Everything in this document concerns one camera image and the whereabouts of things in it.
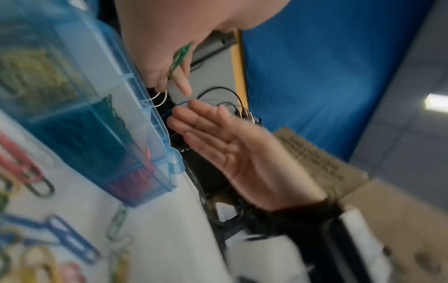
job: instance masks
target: ceiling light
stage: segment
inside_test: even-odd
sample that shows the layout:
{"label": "ceiling light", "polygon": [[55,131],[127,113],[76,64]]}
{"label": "ceiling light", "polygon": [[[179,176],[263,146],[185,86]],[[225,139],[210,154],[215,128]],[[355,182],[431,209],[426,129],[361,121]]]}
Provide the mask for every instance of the ceiling light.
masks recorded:
{"label": "ceiling light", "polygon": [[448,113],[448,96],[431,93],[425,100],[425,109]]}

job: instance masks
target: clear plastic organizer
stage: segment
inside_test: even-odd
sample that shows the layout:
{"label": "clear plastic organizer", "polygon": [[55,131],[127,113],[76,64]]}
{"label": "clear plastic organizer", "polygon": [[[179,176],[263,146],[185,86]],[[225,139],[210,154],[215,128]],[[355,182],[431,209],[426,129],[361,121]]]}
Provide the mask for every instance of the clear plastic organizer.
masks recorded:
{"label": "clear plastic organizer", "polygon": [[109,26],[65,0],[0,2],[0,107],[103,190],[138,206],[184,171]]}

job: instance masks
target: red paper clip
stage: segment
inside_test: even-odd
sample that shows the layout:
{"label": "red paper clip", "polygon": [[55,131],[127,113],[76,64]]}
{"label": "red paper clip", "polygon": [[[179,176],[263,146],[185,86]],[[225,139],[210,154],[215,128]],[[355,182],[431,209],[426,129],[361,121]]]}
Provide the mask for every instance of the red paper clip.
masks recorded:
{"label": "red paper clip", "polygon": [[7,135],[0,131],[0,145],[14,158],[15,162],[6,158],[0,153],[0,166],[5,168],[10,174],[23,184],[40,182],[43,179],[43,173],[36,166],[23,150],[16,145]]}

